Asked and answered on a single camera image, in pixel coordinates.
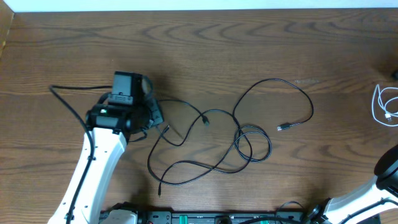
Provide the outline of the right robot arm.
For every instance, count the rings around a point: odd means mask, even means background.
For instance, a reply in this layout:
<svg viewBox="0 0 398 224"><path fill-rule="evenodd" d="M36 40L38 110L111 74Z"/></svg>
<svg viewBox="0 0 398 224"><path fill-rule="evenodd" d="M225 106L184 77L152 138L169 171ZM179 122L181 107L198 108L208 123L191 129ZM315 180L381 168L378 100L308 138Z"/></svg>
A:
<svg viewBox="0 0 398 224"><path fill-rule="evenodd" d="M378 160L374 176L352 192L328 198L307 215L308 223L359 223L397 208L397 146Z"/></svg>

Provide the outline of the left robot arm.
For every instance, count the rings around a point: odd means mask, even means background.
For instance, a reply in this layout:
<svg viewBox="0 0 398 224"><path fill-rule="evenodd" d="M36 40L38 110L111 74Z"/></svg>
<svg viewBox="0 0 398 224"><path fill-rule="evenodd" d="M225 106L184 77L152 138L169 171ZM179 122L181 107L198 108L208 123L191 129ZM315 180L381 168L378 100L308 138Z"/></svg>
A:
<svg viewBox="0 0 398 224"><path fill-rule="evenodd" d="M78 118L85 135L80 158L67 191L49 223L132 223L137 212L121 208L101 211L113 171L130 142L164 117L145 75L115 72L111 92L103 94L86 118Z"/></svg>

